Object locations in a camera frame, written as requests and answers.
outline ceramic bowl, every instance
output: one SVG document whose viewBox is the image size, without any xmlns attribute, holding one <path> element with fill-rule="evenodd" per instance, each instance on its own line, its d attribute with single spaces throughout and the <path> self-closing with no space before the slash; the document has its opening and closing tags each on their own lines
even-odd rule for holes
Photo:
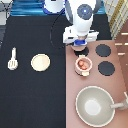
<svg viewBox="0 0 128 128">
<path fill-rule="evenodd" d="M 88 125 L 103 127 L 109 124 L 115 114 L 110 106 L 114 101 L 104 89 L 88 86 L 82 89 L 76 98 L 76 111 L 78 116 Z"/>
</svg>

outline cable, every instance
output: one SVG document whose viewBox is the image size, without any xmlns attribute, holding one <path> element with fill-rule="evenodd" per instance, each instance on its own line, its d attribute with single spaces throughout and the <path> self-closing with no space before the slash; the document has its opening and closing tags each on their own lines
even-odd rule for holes
<svg viewBox="0 0 128 128">
<path fill-rule="evenodd" d="M 55 22 L 56 22 L 56 21 L 58 20 L 58 18 L 63 14 L 64 11 L 65 11 L 65 10 L 63 10 L 63 11 L 57 16 L 57 18 L 54 20 L 54 22 L 53 22 L 53 24 L 52 24 L 52 26 L 51 26 L 51 30 L 50 30 L 50 42 L 51 42 L 52 46 L 53 46 L 54 48 L 56 48 L 56 49 L 61 49 L 61 48 L 64 48 L 64 47 L 65 47 L 65 45 L 62 46 L 62 47 L 55 47 L 54 44 L 53 44 L 53 42 L 52 42 L 52 31 L 53 31 L 53 27 L 54 27 L 54 25 L 55 25 Z"/>
</svg>

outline black tabletop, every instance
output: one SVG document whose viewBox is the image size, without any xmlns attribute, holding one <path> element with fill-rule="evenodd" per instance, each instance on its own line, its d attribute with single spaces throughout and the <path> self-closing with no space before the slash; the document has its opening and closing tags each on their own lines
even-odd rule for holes
<svg viewBox="0 0 128 128">
<path fill-rule="evenodd" d="M 0 128 L 66 128 L 65 48 L 53 48 L 49 38 L 55 18 L 8 18 L 0 50 Z M 92 29 L 98 31 L 103 24 L 108 25 L 105 21 L 99 23 L 97 16 L 94 18 Z M 61 16 L 52 34 L 55 47 L 63 46 L 66 26 L 70 24 Z M 13 47 L 17 49 L 19 65 L 10 71 L 7 63 Z M 51 65 L 45 72 L 36 72 L 31 67 L 36 54 L 49 56 Z"/>
</svg>

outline white robot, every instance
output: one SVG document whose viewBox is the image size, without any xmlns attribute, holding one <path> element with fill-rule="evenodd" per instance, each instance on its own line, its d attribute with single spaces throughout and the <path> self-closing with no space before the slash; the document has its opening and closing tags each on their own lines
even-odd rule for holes
<svg viewBox="0 0 128 128">
<path fill-rule="evenodd" d="M 63 43 L 72 44 L 76 51 L 81 51 L 87 42 L 96 41 L 99 32 L 90 30 L 93 15 L 101 6 L 101 0 L 45 0 L 45 8 L 51 13 L 59 13 L 65 9 L 66 18 L 73 24 L 66 27 Z"/>
</svg>

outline bowl rim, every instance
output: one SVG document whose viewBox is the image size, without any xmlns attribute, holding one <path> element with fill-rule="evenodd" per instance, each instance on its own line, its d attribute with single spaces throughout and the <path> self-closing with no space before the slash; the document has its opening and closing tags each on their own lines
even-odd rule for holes
<svg viewBox="0 0 128 128">
<path fill-rule="evenodd" d="M 79 68 L 78 62 L 79 62 L 81 59 L 87 59 L 87 60 L 89 61 L 90 67 L 89 67 L 88 69 L 82 70 L 82 69 Z M 79 71 L 88 72 L 88 71 L 90 71 L 90 70 L 92 69 L 93 64 L 92 64 L 91 59 L 89 59 L 88 57 L 82 57 L 82 58 L 78 57 L 78 59 L 77 59 L 76 62 L 75 62 L 75 66 L 76 66 L 76 68 L 77 68 Z"/>
<path fill-rule="evenodd" d="M 97 88 L 97 89 L 100 89 L 100 90 L 104 91 L 104 92 L 109 96 L 109 98 L 111 99 L 112 103 L 114 104 L 114 100 L 113 100 L 112 96 L 111 96 L 105 89 L 103 89 L 103 88 L 101 88 L 101 87 L 98 87 L 98 86 L 87 86 L 87 87 L 83 88 L 83 89 L 78 93 L 78 95 L 77 95 L 77 97 L 76 97 L 76 102 L 75 102 L 76 112 L 77 112 L 78 116 L 80 117 L 80 119 L 81 119 L 82 121 L 84 121 L 86 124 L 88 124 L 89 126 L 93 126 L 93 127 L 103 127 L 103 126 L 106 126 L 106 125 L 108 125 L 108 124 L 113 120 L 114 115 L 115 115 L 115 109 L 113 109 L 113 113 L 112 113 L 111 118 L 110 118 L 106 123 L 101 124 L 101 125 L 94 125 L 94 124 L 88 123 L 86 120 L 84 120 L 84 119 L 82 118 L 82 116 L 81 116 L 80 113 L 79 113 L 79 110 L 78 110 L 78 107 L 77 107 L 78 98 L 79 98 L 80 94 L 81 94 L 83 91 L 85 91 L 85 90 L 87 90 L 87 89 L 89 89 L 89 88 Z"/>
<path fill-rule="evenodd" d="M 47 64 L 47 66 L 46 66 L 45 69 L 37 70 L 37 69 L 35 68 L 35 66 L 33 65 L 34 60 L 35 60 L 37 57 L 39 57 L 39 56 L 41 56 L 41 57 L 44 56 L 44 57 L 46 57 L 47 60 L 48 60 L 48 64 Z M 31 66 L 32 66 L 32 68 L 33 68 L 34 70 L 36 70 L 36 71 L 39 71 L 39 72 L 45 71 L 45 70 L 50 66 L 50 59 L 49 59 L 49 56 L 46 55 L 46 54 L 37 54 L 37 55 L 35 55 L 35 56 L 32 58 L 32 60 L 31 60 Z"/>
</svg>

